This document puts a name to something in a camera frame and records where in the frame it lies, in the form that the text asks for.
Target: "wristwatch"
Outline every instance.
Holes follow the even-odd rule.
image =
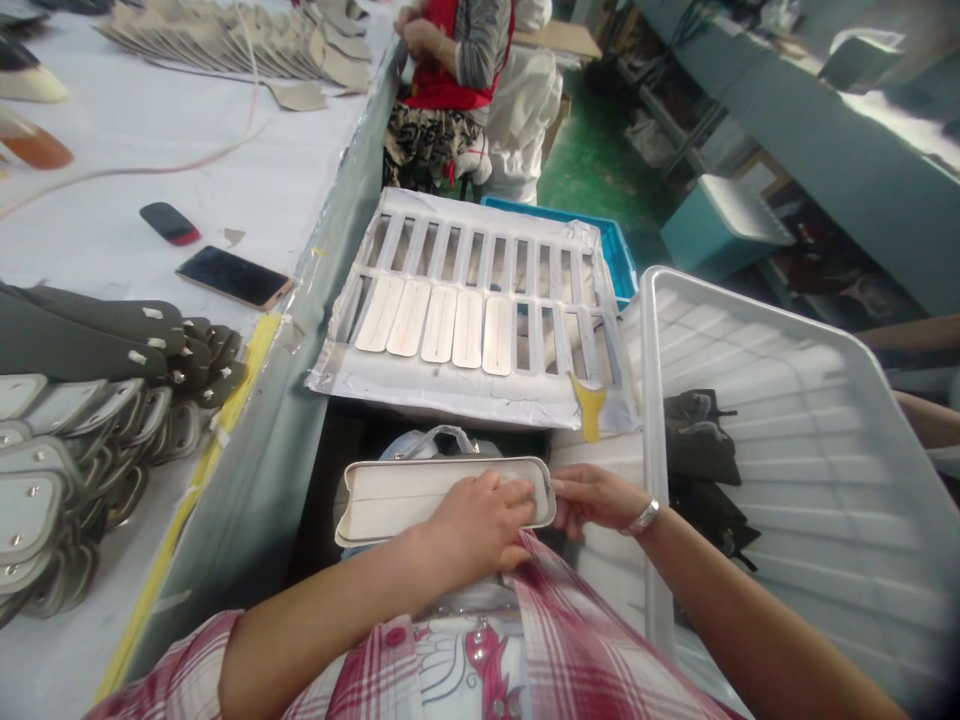
[[[653,521],[657,519],[657,515],[659,514],[660,503],[657,502],[656,498],[651,498],[650,504],[647,505],[646,509],[640,513],[636,520],[620,530],[620,534],[626,535],[627,537],[636,537],[653,525]]]

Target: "phone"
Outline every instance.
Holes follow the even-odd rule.
[[[210,245],[177,268],[177,275],[257,310],[270,310],[293,280]]]
[[[171,245],[189,245],[200,239],[200,231],[170,203],[144,205],[140,217]]]

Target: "blue bin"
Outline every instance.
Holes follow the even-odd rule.
[[[580,215],[578,213],[568,213],[563,210],[554,210],[553,208],[542,208],[536,205],[524,205],[523,203],[500,200],[499,198],[489,196],[483,198],[480,204],[496,208],[497,210],[533,215],[534,217],[556,220],[562,223],[579,220],[580,222],[595,226],[600,230],[603,259],[607,261],[607,267],[610,268],[610,276],[613,278],[613,292],[617,296],[617,305],[619,308],[623,310],[640,289],[637,266],[633,262],[630,248],[627,247],[627,243],[623,239],[623,232],[615,221],[595,218],[589,215]]]
[[[716,175],[697,179],[660,236],[677,270],[710,282],[794,242],[759,194]]]

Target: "green floor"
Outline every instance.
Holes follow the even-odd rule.
[[[628,110],[592,95],[580,72],[567,71],[564,92],[570,117],[543,165],[538,204],[616,220],[641,272],[669,261],[658,230],[676,200],[624,137]]]

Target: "pink plaid shirt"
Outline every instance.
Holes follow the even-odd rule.
[[[532,533],[523,533],[521,542],[533,560],[506,582],[520,604],[535,717],[729,720],[731,713],[665,661]],[[220,670],[239,617],[225,612],[211,618],[171,646],[147,677],[104,700],[87,718],[219,717]],[[421,717],[415,638],[406,615],[373,628],[284,717]],[[478,714],[492,715],[489,708]]]

